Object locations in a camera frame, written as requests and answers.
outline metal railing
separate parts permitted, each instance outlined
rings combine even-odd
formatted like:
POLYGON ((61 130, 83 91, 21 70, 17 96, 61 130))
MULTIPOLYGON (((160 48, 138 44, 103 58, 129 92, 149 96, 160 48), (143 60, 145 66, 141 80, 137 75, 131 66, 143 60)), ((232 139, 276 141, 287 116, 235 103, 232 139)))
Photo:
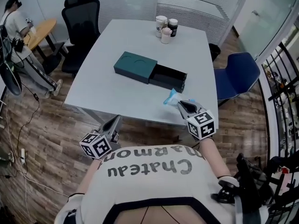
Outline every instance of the metal railing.
POLYGON ((287 48, 281 42, 273 54, 264 62, 263 70, 271 90, 269 101, 273 100, 278 126, 279 156, 289 157, 297 149, 299 124, 297 105, 299 100, 296 86, 299 84, 299 71, 287 48))

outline wooden floor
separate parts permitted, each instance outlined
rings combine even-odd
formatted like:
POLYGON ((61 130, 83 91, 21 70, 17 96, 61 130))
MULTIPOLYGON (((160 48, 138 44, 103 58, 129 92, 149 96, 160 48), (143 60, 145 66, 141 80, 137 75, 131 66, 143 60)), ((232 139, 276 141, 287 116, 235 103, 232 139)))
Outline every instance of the wooden floor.
MULTIPOLYGON (((228 55, 238 52, 237 39, 233 33, 229 34, 221 50, 221 55, 214 62, 215 68, 225 67, 228 55)), ((38 111, 31 123, 21 132, 19 149, 25 148, 28 152, 29 179, 70 195, 76 190, 92 162, 83 154, 78 142, 97 126, 92 119, 77 109, 64 105, 73 78, 62 73, 60 67, 51 77, 54 80, 59 78, 64 80, 61 92, 57 97, 50 99, 43 99, 40 96, 38 111)), ((23 82, 34 90, 34 85, 28 80, 23 82)), ((11 94, 8 97, 8 122, 15 151, 20 127, 29 121, 37 106, 38 103, 26 88, 23 88, 21 97, 16 98, 11 94)), ((8 152, 11 148, 6 112, 7 109, 4 107, 1 111, 3 120, 0 124, 6 128, 0 130, 0 145, 8 152)), ((109 116, 109 114, 102 115, 104 119, 109 116)), ((219 127, 214 139, 233 173, 236 171, 235 159, 240 152, 251 160, 259 155, 264 164, 267 154, 267 133, 263 100, 258 84, 219 109, 219 127)), ((181 132, 184 131, 179 127, 124 119, 120 143, 122 146, 172 144, 181 132)), ((181 143, 189 146, 193 144, 188 139, 181 143)), ((0 168, 0 175, 15 175, 15 172, 12 167, 0 168)), ((20 173, 16 178, 0 177, 0 196, 3 203, 15 215, 17 223, 30 223, 25 204, 25 179, 20 173)), ((36 221, 39 224, 52 224, 66 201, 67 197, 61 194, 36 183, 27 182, 27 204, 32 223, 36 221)))

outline white t-shirt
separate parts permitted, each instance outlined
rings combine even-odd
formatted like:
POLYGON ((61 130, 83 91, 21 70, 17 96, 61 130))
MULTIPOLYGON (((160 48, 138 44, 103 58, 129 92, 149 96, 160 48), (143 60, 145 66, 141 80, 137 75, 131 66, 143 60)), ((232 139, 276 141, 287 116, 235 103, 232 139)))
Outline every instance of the white t-shirt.
POLYGON ((211 198, 221 186, 209 163, 182 145, 126 147, 109 154, 86 194, 69 198, 56 217, 63 224, 76 211, 76 224, 113 223, 122 208, 189 205, 206 223, 235 223, 235 209, 211 198))
MULTIPOLYGON (((5 12, 0 24, 2 25, 4 23, 4 20, 6 19, 7 15, 9 14, 9 12, 5 12)), ((12 41, 14 38, 15 39, 22 39, 20 32, 26 28, 27 22, 25 20, 25 18, 22 16, 20 11, 14 11, 11 14, 9 14, 9 16, 7 17, 7 20, 5 22, 5 28, 7 30, 7 34, 9 39, 12 41)), ((24 46, 23 47, 23 51, 22 52, 18 52, 19 57, 24 60, 26 57, 28 57, 31 54, 31 50, 27 47, 24 46)), ((14 63, 18 63, 21 62, 20 58, 16 55, 15 50, 13 49, 12 52, 12 56, 11 56, 11 60, 14 63)))

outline person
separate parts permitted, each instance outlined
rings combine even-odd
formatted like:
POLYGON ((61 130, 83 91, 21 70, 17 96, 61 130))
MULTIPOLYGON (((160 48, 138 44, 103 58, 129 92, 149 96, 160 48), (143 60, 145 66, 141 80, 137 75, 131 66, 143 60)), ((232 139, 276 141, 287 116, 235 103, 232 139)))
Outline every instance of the person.
MULTIPOLYGON (((11 42, 22 41, 32 27, 32 23, 27 23, 21 12, 18 11, 18 5, 20 5, 18 0, 8 0, 0 22, 1 25, 4 24, 11 42)), ((46 98, 49 98, 51 93, 54 96, 59 94, 63 84, 62 79, 54 82, 48 77, 43 66, 26 45, 23 46, 21 52, 15 51, 13 48, 11 61, 15 63, 18 72, 24 73, 32 79, 38 90, 45 94, 46 98)))
POLYGON ((218 203, 219 180, 239 186, 212 138, 200 152, 183 145, 126 147, 94 160, 55 224, 235 223, 235 208, 218 203))

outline dark green box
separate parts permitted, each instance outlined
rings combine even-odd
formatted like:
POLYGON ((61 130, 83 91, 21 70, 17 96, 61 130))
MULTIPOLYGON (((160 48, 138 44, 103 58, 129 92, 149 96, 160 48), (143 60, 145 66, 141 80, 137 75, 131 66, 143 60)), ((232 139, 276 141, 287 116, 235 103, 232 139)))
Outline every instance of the dark green box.
POLYGON ((148 84, 156 64, 157 61, 155 60, 125 51, 115 63, 114 71, 117 74, 148 84))

